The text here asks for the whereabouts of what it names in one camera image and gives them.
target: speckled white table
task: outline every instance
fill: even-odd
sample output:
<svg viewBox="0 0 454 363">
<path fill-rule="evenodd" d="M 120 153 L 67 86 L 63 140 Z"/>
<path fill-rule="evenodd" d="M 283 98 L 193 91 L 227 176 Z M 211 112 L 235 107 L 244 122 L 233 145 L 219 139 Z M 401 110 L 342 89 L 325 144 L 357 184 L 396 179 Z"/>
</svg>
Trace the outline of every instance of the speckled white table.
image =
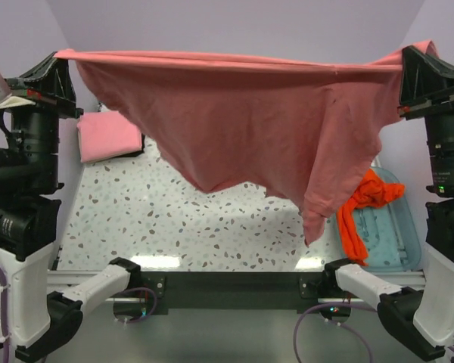
<svg viewBox="0 0 454 363">
<path fill-rule="evenodd" d="M 342 257 L 333 221 L 308 248 L 289 200 L 249 183 L 202 194 L 146 143 L 140 157 L 85 167 L 58 270 L 102 270 L 121 256 L 144 270 L 318 271 Z"/>
</svg>

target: crumpled orange towel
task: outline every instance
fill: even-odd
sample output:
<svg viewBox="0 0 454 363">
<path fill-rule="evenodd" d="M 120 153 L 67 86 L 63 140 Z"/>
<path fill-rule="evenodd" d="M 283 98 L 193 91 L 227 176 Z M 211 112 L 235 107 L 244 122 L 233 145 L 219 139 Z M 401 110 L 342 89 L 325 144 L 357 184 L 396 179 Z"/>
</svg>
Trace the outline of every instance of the crumpled orange towel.
<svg viewBox="0 0 454 363">
<path fill-rule="evenodd" d="M 404 190 L 404 185 L 385 183 L 372 169 L 367 171 L 351 198 L 336 212 L 341 244 L 349 259 L 360 265 L 366 265 L 363 260 L 368 257 L 365 244 L 356 233 L 354 209 L 367 206 L 381 208 L 403 196 Z"/>
</svg>

